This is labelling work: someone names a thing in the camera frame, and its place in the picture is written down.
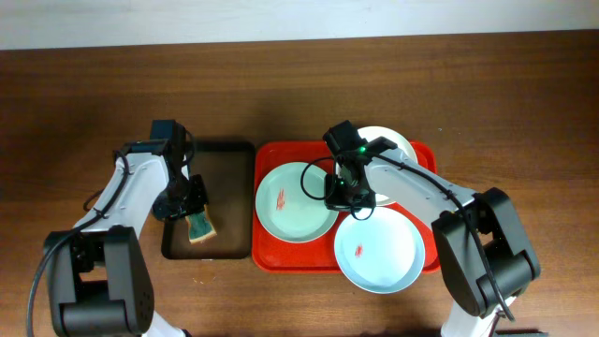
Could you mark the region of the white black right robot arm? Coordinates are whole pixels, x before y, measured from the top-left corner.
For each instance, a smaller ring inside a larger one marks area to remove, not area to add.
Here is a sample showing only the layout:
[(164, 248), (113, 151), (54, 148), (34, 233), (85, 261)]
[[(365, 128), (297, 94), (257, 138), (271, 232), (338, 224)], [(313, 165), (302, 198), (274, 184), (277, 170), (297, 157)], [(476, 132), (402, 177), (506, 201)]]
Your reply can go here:
[(390, 139), (367, 141), (344, 121), (323, 136), (340, 170), (326, 178), (325, 205), (373, 210), (384, 195), (431, 227), (441, 272), (454, 300), (443, 336), (493, 336), (509, 305), (541, 268), (516, 208), (493, 187), (484, 193), (422, 168)]

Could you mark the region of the green yellow sponge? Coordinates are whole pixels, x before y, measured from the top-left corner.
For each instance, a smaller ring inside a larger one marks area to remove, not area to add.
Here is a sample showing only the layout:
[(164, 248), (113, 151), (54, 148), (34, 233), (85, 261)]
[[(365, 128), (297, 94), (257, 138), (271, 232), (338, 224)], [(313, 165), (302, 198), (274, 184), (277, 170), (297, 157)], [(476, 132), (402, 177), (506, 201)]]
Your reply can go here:
[(185, 221), (188, 226), (188, 241), (192, 244), (204, 242), (217, 235), (207, 209), (189, 214)]

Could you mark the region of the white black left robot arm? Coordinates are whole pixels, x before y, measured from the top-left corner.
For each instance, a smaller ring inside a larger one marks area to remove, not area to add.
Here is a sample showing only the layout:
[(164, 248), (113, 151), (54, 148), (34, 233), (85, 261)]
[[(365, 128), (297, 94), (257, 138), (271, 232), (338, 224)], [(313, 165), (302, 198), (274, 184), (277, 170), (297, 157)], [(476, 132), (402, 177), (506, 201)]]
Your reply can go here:
[(187, 335), (154, 309), (139, 236), (150, 215), (183, 220), (193, 242), (213, 235), (203, 181), (189, 173), (195, 149), (183, 125), (153, 121), (149, 139), (115, 152), (113, 175), (85, 202), (81, 220), (49, 234), (33, 284), (47, 281), (57, 335)]

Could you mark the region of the light blue plate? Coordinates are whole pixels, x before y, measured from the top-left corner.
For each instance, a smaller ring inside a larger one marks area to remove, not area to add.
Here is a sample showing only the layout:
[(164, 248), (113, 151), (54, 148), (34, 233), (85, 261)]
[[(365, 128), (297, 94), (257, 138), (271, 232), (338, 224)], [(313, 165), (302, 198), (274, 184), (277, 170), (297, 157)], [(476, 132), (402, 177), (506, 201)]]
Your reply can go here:
[(405, 215), (376, 208), (366, 220), (349, 215), (341, 222), (334, 255), (355, 286), (375, 294), (392, 294), (420, 276), (426, 250), (422, 236)]

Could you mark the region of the mint green plate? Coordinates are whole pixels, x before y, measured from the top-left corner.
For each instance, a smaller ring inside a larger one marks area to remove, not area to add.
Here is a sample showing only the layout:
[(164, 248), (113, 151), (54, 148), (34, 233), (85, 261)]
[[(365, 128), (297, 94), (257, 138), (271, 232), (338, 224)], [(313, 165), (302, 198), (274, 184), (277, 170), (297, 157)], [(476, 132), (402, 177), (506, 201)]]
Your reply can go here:
[(338, 218), (322, 200), (326, 172), (305, 162), (283, 164), (270, 171), (256, 191), (255, 208), (263, 228), (273, 237), (291, 243), (314, 241), (326, 234)]

